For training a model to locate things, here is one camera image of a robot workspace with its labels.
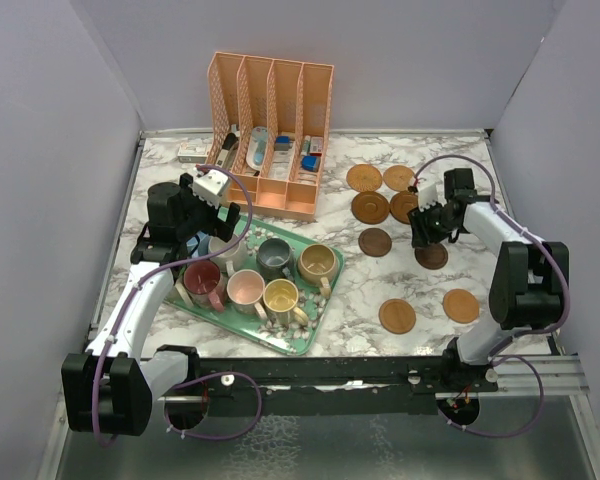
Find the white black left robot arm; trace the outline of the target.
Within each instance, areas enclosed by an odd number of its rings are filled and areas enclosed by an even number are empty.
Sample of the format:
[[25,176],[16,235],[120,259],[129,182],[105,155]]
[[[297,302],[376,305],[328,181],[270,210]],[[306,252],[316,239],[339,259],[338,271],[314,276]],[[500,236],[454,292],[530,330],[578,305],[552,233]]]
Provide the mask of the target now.
[[182,266],[193,261],[187,246],[198,233],[236,245],[240,208],[221,203],[235,177],[203,165],[178,182],[151,186],[148,220],[130,255],[123,293],[111,316],[85,351],[66,356],[62,367],[68,424],[75,432],[138,436],[149,422],[153,404],[171,388],[186,395],[200,385],[201,371],[191,347],[166,346],[151,360],[141,354],[156,313],[174,288]]

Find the light orange wooden coaster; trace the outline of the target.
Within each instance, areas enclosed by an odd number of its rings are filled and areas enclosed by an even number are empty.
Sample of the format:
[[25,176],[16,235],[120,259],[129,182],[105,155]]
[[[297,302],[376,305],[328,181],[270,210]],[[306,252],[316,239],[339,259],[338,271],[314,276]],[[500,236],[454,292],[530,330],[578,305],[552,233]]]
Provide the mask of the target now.
[[416,312],[402,299],[389,299],[379,308],[378,317],[381,325],[393,334],[410,332],[416,324]]

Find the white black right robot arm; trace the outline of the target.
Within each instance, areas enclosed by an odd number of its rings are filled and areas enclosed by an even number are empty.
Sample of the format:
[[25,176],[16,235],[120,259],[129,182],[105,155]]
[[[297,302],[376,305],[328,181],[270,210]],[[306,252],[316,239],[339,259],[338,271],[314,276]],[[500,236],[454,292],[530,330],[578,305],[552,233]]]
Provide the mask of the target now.
[[486,377],[495,355],[515,339],[548,334],[563,325],[570,310],[569,250],[548,242],[514,221],[494,194],[477,192],[473,172],[444,174],[444,191],[419,178],[409,183],[417,205],[409,211],[412,246],[424,250],[461,234],[472,234],[496,257],[489,289],[489,316],[450,341],[439,367],[441,383],[461,391]]

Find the blue stamp box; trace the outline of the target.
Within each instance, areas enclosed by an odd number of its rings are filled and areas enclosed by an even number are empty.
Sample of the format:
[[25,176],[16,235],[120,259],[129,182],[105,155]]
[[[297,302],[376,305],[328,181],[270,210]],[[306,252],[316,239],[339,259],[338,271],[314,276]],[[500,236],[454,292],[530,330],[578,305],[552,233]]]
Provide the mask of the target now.
[[306,172],[317,173],[320,169],[321,157],[306,155],[301,160],[301,169]]

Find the beige grey mug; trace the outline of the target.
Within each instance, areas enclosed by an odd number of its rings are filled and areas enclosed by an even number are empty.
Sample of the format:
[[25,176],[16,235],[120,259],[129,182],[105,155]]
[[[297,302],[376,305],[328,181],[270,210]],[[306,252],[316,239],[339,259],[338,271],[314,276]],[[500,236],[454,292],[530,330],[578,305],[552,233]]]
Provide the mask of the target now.
[[229,242],[212,237],[208,244],[208,253],[216,254],[211,261],[229,277],[244,267],[248,257],[246,241],[244,239],[238,241],[236,234]]

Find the brown wooden ringed coaster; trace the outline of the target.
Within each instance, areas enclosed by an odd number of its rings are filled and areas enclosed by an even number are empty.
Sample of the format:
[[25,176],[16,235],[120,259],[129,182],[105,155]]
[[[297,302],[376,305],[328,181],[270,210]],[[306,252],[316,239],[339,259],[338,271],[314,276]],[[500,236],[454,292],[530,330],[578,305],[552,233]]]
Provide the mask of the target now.
[[396,193],[390,201],[390,212],[394,219],[409,224],[409,213],[418,208],[418,195],[409,191]]

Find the blue correction tape package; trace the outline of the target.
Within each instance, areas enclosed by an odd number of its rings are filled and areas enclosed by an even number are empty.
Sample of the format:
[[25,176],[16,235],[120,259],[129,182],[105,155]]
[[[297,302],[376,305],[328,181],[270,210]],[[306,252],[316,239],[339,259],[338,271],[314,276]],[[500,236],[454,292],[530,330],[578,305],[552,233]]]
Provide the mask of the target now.
[[264,162],[267,148],[268,131],[266,127],[254,127],[250,134],[246,153],[246,163],[248,167],[255,171],[260,171]]

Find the white packaged item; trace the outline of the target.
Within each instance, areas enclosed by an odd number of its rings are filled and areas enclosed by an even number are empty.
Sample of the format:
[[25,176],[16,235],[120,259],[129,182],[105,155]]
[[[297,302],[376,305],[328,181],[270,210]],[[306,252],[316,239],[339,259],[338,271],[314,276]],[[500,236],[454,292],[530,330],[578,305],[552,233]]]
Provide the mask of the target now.
[[276,137],[269,177],[276,180],[287,180],[291,170],[294,152],[293,133],[284,132]]

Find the yellow mug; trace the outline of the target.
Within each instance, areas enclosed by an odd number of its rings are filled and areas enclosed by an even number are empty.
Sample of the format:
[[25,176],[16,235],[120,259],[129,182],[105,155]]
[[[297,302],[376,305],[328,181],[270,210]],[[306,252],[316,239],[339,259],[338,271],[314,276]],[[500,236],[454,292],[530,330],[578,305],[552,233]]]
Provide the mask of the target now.
[[269,282],[263,294],[264,306],[269,315],[280,325],[289,326],[297,323],[307,326],[308,315],[299,306],[299,290],[296,285],[286,279]]

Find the light blue mug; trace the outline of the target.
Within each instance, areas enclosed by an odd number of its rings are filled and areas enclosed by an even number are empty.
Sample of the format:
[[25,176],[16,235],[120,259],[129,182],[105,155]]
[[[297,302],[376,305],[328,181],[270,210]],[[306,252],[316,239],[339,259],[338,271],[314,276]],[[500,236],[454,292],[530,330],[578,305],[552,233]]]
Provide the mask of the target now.
[[187,251],[191,258],[208,254],[210,237],[202,232],[197,233],[187,241]]

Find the black white stapler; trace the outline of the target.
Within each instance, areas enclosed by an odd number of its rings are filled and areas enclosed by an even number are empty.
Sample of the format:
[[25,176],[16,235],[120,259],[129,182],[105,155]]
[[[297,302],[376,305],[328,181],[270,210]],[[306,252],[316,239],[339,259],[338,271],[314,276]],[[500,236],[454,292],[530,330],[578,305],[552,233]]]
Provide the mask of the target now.
[[216,166],[225,170],[230,170],[232,168],[239,147],[239,139],[239,130],[235,125],[232,125],[216,158]]

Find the dark walnut coaster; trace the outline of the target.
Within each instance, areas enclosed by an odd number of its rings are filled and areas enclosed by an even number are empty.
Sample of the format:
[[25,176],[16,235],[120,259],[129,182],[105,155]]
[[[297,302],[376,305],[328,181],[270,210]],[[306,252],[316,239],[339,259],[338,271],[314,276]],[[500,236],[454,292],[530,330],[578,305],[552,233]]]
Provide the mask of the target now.
[[428,270],[439,270],[448,262],[448,251],[442,244],[416,248],[414,256],[418,264]]
[[392,239],[390,235],[380,228],[368,228],[358,237],[361,251],[371,257],[382,257],[390,252]]

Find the woven rattan coaster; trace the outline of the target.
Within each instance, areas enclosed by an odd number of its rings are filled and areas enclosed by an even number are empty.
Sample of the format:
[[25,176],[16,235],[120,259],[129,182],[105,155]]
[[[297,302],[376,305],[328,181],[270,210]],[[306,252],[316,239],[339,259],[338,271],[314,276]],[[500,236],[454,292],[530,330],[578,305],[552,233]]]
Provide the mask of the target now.
[[414,177],[414,171],[404,165],[393,165],[383,173],[384,183],[393,191],[407,191]]
[[371,192],[382,186],[383,177],[376,167],[369,164],[357,164],[348,170],[346,182],[357,192]]

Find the red white small box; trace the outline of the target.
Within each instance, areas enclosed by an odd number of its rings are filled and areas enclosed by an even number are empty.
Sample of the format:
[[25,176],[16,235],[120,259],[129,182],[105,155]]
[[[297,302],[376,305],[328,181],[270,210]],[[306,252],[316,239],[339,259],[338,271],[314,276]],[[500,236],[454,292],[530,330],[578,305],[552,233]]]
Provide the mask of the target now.
[[306,135],[301,146],[301,153],[304,156],[321,156],[324,149],[324,140],[320,136]]

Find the dark grey blue mug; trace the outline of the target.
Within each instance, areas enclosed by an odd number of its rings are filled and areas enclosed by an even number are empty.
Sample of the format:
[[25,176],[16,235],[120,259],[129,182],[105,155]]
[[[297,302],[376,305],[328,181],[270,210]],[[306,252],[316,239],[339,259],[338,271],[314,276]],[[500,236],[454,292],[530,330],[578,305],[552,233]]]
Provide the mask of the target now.
[[266,282],[276,279],[294,280],[294,253],[291,246],[282,239],[265,240],[259,246],[256,264]]

